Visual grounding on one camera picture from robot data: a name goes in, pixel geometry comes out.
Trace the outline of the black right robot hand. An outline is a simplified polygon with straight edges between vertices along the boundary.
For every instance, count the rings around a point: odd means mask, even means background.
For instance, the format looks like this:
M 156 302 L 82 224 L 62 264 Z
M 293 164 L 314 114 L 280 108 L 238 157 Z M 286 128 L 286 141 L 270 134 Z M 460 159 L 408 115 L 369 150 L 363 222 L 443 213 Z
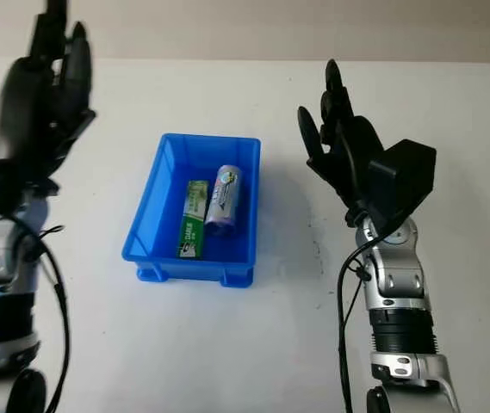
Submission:
M 307 165 L 331 187 L 347 207 L 349 227 L 357 227 L 368 215 L 363 199 L 369 160 L 383 151 L 375 129 L 353 112 L 348 90 L 334 59 L 326 64 L 326 90 L 320 99 L 322 124 L 302 106 L 297 118 L 307 150 Z

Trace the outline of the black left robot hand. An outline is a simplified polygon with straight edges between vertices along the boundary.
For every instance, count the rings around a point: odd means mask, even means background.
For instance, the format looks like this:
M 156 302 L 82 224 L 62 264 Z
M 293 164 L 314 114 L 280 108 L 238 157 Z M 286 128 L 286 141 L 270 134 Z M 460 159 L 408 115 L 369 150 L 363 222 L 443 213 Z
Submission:
M 28 53 L 0 92 L 0 161 L 22 190 L 56 194 L 52 174 L 96 113 L 90 108 L 92 54 L 86 28 L 67 34 L 66 1 L 48 1 L 34 21 Z

